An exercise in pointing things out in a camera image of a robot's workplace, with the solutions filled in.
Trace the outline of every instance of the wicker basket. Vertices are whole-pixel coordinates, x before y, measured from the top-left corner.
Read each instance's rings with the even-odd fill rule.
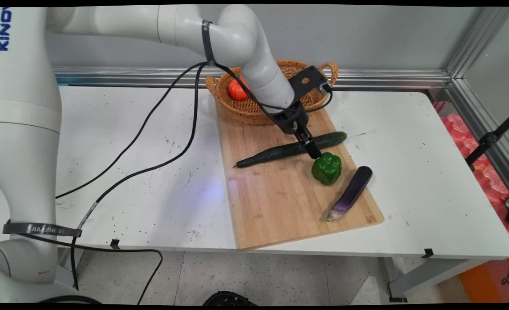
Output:
[[[278,63],[279,68],[287,79],[299,73],[309,65],[308,63],[295,60],[278,60],[276,63]],[[331,86],[333,86],[339,75],[339,67],[337,63],[326,62],[320,65],[318,69],[323,73],[325,67],[331,69]],[[241,68],[239,67],[232,68],[231,70],[235,74],[241,72]],[[229,112],[232,118],[251,125],[271,124],[272,120],[262,112],[254,101],[249,98],[245,100],[235,100],[231,98],[230,94],[227,92],[227,86],[232,79],[233,78],[227,73],[224,73],[218,80],[212,76],[207,76],[207,78],[205,78],[205,84],[211,94],[213,94],[215,100]],[[303,96],[300,102],[305,109],[312,110],[324,104],[326,99],[327,96],[323,96],[318,90],[312,90]]]

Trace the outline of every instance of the table leg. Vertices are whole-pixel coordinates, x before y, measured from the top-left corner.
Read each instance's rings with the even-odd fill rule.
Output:
[[[412,271],[402,273],[402,267],[405,272],[406,265],[400,263],[400,260],[401,258],[398,257],[385,258],[391,281],[388,288],[393,298],[405,298],[407,293],[418,290],[420,287],[439,284],[486,262],[485,260],[468,259],[428,259],[423,265]]]

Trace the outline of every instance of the floor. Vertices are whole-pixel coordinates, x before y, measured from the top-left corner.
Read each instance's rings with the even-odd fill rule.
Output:
[[[377,257],[178,251],[163,257],[142,304],[201,305],[226,290],[259,306],[349,305],[368,276],[388,304],[385,263]],[[423,261],[405,259],[408,271]],[[105,304],[136,304],[157,263],[155,253],[85,251],[79,289]],[[469,302],[457,276],[407,297],[410,304]]]

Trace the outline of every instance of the basket handle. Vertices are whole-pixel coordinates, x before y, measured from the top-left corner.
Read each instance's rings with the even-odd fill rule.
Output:
[[[213,78],[212,76],[207,76],[205,77],[205,85],[213,97],[215,99],[219,99],[217,92],[217,79]]]
[[[323,71],[325,67],[329,67],[329,69],[331,69],[331,86],[333,86],[339,77],[339,66],[336,62],[326,62],[323,65],[320,65],[318,69]]]

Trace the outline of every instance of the wooden cutting board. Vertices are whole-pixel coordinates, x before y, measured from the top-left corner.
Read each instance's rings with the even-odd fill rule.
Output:
[[[220,104],[217,113],[233,228],[240,250],[366,227],[384,220],[366,188],[347,214],[339,220],[325,221],[357,169],[345,144],[322,150],[341,157],[343,162],[343,172],[332,186],[313,178],[313,159],[308,154],[234,168],[241,159],[270,147],[294,143],[296,138],[284,134],[276,125],[253,126],[233,120]],[[335,126],[327,112],[320,110],[310,115],[308,129],[313,136],[319,136],[335,131]]]

